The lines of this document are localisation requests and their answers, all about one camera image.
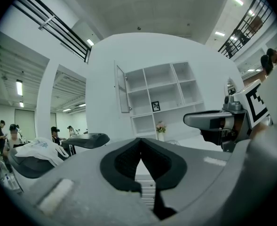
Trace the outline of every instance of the white shirt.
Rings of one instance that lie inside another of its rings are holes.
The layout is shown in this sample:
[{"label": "white shirt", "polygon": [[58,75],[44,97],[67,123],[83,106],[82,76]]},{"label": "white shirt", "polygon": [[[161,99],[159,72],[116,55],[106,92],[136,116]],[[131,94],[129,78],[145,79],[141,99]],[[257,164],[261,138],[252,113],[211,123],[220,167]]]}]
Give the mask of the white shirt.
[{"label": "white shirt", "polygon": [[77,134],[75,133],[74,129],[72,131],[69,131],[69,137],[75,137]]},{"label": "white shirt", "polygon": [[8,150],[9,147],[10,147],[10,149],[12,149],[14,145],[19,145],[19,144],[23,144],[23,143],[24,143],[24,141],[21,138],[17,138],[16,140],[9,138],[9,139],[6,139],[4,148],[6,150]]}]

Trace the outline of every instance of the white shelf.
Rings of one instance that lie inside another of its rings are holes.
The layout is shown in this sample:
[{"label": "white shelf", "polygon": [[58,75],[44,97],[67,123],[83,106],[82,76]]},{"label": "white shelf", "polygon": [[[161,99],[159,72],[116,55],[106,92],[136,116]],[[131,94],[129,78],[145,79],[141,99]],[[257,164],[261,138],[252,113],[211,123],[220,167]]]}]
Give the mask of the white shelf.
[{"label": "white shelf", "polygon": [[177,84],[177,82],[173,82],[173,83],[164,83],[164,84],[161,84],[161,85],[148,86],[148,89],[158,88],[158,87],[167,86],[167,85],[176,85],[176,84]]},{"label": "white shelf", "polygon": [[176,77],[170,64],[144,68],[148,87],[176,83]]},{"label": "white shelf", "polygon": [[203,101],[201,100],[201,101],[193,102],[193,103],[190,103],[190,104],[187,104],[187,105],[183,105],[183,106],[179,106],[179,107],[174,107],[174,108],[167,109],[167,110],[155,111],[153,113],[160,113],[160,112],[165,112],[165,111],[171,111],[171,110],[176,110],[176,109],[180,109],[180,108],[184,108],[184,107],[189,107],[189,106],[194,106],[194,105],[198,105],[198,104],[203,104]]},{"label": "white shelf", "polygon": [[179,82],[195,79],[188,62],[174,63],[173,67]]},{"label": "white shelf", "polygon": [[183,117],[187,113],[195,112],[194,106],[184,106],[177,110],[169,110],[154,114],[155,124],[163,121],[166,124],[165,141],[186,138],[192,128],[183,123]]},{"label": "white shelf", "polygon": [[148,90],[151,103],[158,101],[160,110],[162,111],[183,105],[178,85],[175,83],[150,88]]},{"label": "white shelf", "polygon": [[195,79],[191,79],[191,80],[178,80],[179,83],[188,83],[188,82],[194,82],[196,81]]},{"label": "white shelf", "polygon": [[144,79],[143,70],[136,70],[126,73],[126,83],[128,92],[146,89],[146,81]]},{"label": "white shelf", "polygon": [[148,133],[138,133],[135,135],[135,137],[156,139],[156,131]]},{"label": "white shelf", "polygon": [[153,135],[155,134],[154,123],[152,115],[133,117],[133,128],[135,130],[135,135]]},{"label": "white shelf", "polygon": [[132,108],[133,115],[141,115],[152,112],[148,91],[146,89],[130,92],[128,94],[128,98],[129,106]]},{"label": "white shelf", "polygon": [[139,95],[139,94],[143,94],[144,92],[147,92],[147,89],[137,89],[137,90],[133,90],[133,91],[128,91],[127,94],[128,95]]},{"label": "white shelf", "polygon": [[180,83],[180,88],[183,94],[185,105],[202,101],[201,94],[195,81],[182,82]]}]

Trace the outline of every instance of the black railing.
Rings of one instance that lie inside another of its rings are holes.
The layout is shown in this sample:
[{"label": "black railing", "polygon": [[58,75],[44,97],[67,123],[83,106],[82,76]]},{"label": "black railing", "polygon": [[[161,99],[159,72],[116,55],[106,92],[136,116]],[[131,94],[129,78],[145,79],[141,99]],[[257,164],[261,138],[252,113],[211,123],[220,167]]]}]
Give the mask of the black railing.
[{"label": "black railing", "polygon": [[272,12],[267,0],[253,0],[242,20],[218,52],[232,58],[257,33]]},{"label": "black railing", "polygon": [[86,63],[91,48],[41,0],[15,0],[13,6],[45,29]]}]

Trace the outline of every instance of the person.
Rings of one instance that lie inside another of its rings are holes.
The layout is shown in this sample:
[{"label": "person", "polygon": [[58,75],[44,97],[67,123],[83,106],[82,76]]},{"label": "person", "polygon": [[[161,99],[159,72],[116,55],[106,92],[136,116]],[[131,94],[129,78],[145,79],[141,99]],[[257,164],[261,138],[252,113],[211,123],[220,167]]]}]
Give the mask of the person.
[{"label": "person", "polygon": [[2,129],[4,128],[5,125],[6,125],[6,123],[3,120],[1,120],[0,121],[0,154],[2,154],[3,148],[5,146],[5,141],[6,141],[7,135],[8,135],[8,134],[4,135],[2,132]]},{"label": "person", "polygon": [[266,74],[269,75],[274,67],[271,57],[268,55],[263,55],[261,57],[261,66],[262,66],[263,70],[266,72]]},{"label": "person", "polygon": [[58,132],[60,132],[60,130],[57,127],[53,126],[51,128],[51,131],[52,131],[52,140],[54,143],[57,143],[58,145],[60,145],[61,144],[60,141],[66,140],[65,138],[58,137]]},{"label": "person", "polygon": [[277,64],[277,51],[276,50],[269,48],[267,50],[266,55],[268,55],[271,58],[272,63]]},{"label": "person", "polygon": [[17,132],[18,132],[20,138],[22,139],[22,132],[21,132],[21,129],[19,128],[19,125],[16,125],[16,129],[17,129]]},{"label": "person", "polygon": [[242,45],[245,45],[250,40],[250,38],[247,38],[239,29],[234,31],[234,35],[237,37],[238,40],[240,40]]},{"label": "person", "polygon": [[75,137],[77,135],[72,126],[69,126],[67,129],[69,130],[69,138]]},{"label": "person", "polygon": [[225,43],[225,46],[226,46],[226,51],[228,52],[228,55],[229,55],[229,58],[231,58],[232,57],[232,46],[227,42],[227,43]]},{"label": "person", "polygon": [[18,131],[15,124],[10,125],[10,134],[11,137],[6,139],[5,146],[2,152],[2,154],[6,157],[8,156],[9,150],[12,149],[14,145],[25,144],[25,142],[18,137]]}]

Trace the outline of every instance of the ceiling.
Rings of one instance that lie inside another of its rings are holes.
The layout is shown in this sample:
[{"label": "ceiling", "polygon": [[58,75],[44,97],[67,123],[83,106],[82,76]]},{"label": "ceiling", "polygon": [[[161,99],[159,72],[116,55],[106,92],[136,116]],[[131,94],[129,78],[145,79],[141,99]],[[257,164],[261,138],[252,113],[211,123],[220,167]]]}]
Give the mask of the ceiling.
[{"label": "ceiling", "polygon": [[[40,82],[49,59],[0,33],[0,104],[35,109]],[[23,82],[23,97],[17,94],[16,80]],[[85,100],[83,77],[59,66],[52,92],[51,110],[62,111]]]},{"label": "ceiling", "polygon": [[225,3],[225,0],[76,1],[84,10],[92,9],[106,23],[110,34],[157,32],[200,43],[207,41]]},{"label": "ceiling", "polygon": [[[207,46],[210,46],[215,50],[219,50],[227,38],[231,35],[233,30],[242,20],[253,0],[241,1],[243,2],[242,6],[234,0],[227,0],[222,14],[206,42]],[[220,35],[214,34],[216,31],[224,33],[225,36],[222,37]]]}]

